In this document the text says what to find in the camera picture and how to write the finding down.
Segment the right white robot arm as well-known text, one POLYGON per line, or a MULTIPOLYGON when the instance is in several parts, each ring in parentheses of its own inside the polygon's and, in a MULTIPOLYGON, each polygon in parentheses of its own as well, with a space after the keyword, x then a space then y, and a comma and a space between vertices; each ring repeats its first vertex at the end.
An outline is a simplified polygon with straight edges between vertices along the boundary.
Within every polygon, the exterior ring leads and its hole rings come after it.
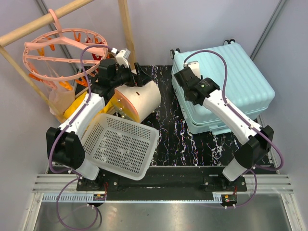
POLYGON ((233 160, 223 169, 218 179, 219 187, 229 191, 236 179, 254 166, 273 147, 273 129, 261 127, 250 120, 231 101, 223 97, 223 92, 212 79, 199 79, 189 67, 174 74, 177 83, 184 91, 185 99, 194 105, 201 105, 213 112, 234 133, 241 148, 233 160))

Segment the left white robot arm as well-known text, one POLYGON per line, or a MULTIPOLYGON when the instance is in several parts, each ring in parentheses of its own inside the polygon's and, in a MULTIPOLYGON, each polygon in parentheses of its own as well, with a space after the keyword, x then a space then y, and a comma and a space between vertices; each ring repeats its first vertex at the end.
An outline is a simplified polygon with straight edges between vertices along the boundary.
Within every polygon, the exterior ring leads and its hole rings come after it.
POLYGON ((104 184, 101 169, 143 179, 159 138, 158 130, 142 123, 161 102, 154 81, 142 87, 117 87, 112 101, 119 116, 102 113, 104 98, 87 94, 64 123, 46 133, 49 161, 86 178, 95 191, 104 184))

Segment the light blue ribbed suitcase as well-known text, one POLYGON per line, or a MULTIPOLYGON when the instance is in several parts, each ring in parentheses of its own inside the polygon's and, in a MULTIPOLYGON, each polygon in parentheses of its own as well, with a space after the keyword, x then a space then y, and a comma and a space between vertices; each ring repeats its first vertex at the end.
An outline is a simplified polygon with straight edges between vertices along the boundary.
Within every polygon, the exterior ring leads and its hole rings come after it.
MULTIPOLYGON (((250 119, 256 119, 274 99, 274 89, 234 39, 226 40, 222 46, 213 47, 211 50, 219 53, 226 63, 223 64, 220 58, 207 52, 188 58, 191 55, 190 51, 171 50, 170 56, 173 60, 171 73, 175 74, 182 70, 184 60, 188 59, 189 62, 197 61, 200 74, 204 78, 211 78, 221 88, 224 75, 227 74, 226 97, 250 119)), ((176 79, 172 77, 171 81, 190 133, 198 134, 209 131, 218 135, 230 132, 230 129, 211 111, 185 100, 184 91, 176 79)))

